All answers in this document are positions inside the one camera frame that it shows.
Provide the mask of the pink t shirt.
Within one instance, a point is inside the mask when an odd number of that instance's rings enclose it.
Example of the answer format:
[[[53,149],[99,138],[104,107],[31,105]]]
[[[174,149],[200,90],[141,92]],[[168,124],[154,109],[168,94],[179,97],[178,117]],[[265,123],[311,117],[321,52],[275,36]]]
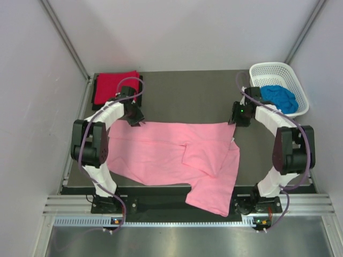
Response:
[[[189,184],[186,203],[228,216],[240,149],[235,125],[116,121],[109,131],[107,166],[147,186]]]

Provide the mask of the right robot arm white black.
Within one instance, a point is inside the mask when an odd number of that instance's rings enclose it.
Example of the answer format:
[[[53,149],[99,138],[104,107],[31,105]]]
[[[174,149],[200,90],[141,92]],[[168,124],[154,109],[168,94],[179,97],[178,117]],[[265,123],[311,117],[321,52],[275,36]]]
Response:
[[[263,124],[274,136],[272,168],[250,191],[247,198],[235,198],[237,212],[279,213],[278,196],[291,190],[289,182],[306,177],[315,165],[315,137],[311,126],[301,126],[270,101],[264,101],[259,87],[243,89],[243,100],[234,102],[230,125],[248,127],[251,119]]]

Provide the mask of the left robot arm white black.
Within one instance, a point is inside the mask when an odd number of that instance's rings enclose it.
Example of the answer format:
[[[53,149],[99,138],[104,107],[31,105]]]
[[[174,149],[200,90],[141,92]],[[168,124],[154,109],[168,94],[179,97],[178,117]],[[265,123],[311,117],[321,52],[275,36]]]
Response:
[[[86,119],[75,120],[72,127],[71,158],[77,161],[79,170],[95,187],[92,204],[112,213],[122,209],[123,202],[106,164],[109,155],[108,130],[121,118],[130,126],[140,125],[144,120],[136,101],[140,95],[141,92],[134,88],[122,86],[100,110]]]

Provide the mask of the folded red t shirt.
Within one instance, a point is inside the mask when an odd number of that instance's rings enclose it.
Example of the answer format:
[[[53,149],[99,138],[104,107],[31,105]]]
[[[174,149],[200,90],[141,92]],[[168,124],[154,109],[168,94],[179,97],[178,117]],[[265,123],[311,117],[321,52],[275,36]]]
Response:
[[[125,78],[136,77],[140,78],[137,71],[130,71],[125,73],[100,73],[96,78],[96,84],[93,92],[92,103],[95,105],[103,105],[110,98],[116,96],[118,92],[118,84]]]

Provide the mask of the folded black t shirt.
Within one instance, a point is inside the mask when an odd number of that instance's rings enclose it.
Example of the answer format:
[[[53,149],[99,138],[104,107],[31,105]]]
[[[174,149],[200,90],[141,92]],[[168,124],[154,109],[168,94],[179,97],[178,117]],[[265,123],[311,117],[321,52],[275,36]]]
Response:
[[[95,84],[96,84],[95,81],[96,81],[96,78],[97,78],[98,75],[99,75],[99,74],[96,74],[95,77],[94,77],[94,80],[93,80],[93,92],[94,92],[94,88],[95,88]],[[141,81],[139,81],[139,80],[129,79],[129,80],[124,81],[124,82],[121,84],[121,87],[122,87],[122,86],[129,86],[129,87],[132,87],[132,88],[134,88],[134,89],[136,90],[136,93],[140,93],[141,90],[142,90],[143,84],[142,84]],[[137,98],[135,98],[135,100],[136,100],[136,102],[138,103],[138,105],[141,107],[142,95],[139,96],[139,97],[137,97]],[[95,104],[92,103],[92,110],[93,110],[93,111],[100,110],[100,109],[103,107],[103,105],[95,105]]]

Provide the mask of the blue t shirt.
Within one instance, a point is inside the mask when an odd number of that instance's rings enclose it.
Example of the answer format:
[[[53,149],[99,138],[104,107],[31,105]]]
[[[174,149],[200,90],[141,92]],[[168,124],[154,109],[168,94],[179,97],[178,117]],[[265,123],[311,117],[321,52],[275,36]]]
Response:
[[[293,114],[298,110],[295,95],[285,87],[267,85],[260,88],[260,93],[264,101],[272,102],[284,114]]]

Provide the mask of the white plastic basket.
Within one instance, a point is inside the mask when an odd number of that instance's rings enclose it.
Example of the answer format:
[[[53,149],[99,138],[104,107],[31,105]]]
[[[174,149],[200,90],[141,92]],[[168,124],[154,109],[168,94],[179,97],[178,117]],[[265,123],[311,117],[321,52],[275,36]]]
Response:
[[[287,114],[295,118],[304,115],[309,110],[309,102],[305,92],[294,72],[287,64],[281,62],[265,62],[254,64],[250,70],[250,85],[253,87],[281,86],[295,95],[298,103],[297,111]]]

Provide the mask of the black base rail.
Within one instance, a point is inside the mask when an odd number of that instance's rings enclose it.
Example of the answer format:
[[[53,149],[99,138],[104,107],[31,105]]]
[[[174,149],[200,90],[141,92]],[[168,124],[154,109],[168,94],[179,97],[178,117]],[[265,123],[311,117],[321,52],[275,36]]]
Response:
[[[120,199],[126,205],[126,221],[130,222],[214,222],[241,221],[243,215],[271,217],[282,213],[279,197],[263,198],[258,196],[257,188],[252,186],[235,186],[229,207],[229,214],[223,217],[210,211],[191,206],[186,203],[189,187],[121,187]],[[87,198],[91,203],[93,214],[122,214],[123,209],[116,212],[94,207],[94,195]]]

